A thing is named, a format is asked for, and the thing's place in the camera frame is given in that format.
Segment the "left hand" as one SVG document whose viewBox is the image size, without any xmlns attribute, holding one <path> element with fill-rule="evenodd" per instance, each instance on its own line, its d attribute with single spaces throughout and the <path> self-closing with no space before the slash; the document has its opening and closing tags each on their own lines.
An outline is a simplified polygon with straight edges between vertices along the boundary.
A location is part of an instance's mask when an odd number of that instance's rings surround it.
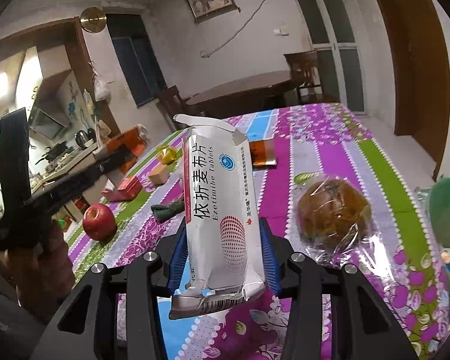
<svg viewBox="0 0 450 360">
<path fill-rule="evenodd" d="M 5 265 L 16 284 L 20 306 L 48 324 L 75 283 L 61 226 L 53 221 L 46 236 L 48 250 L 8 250 Z"/>
</svg>

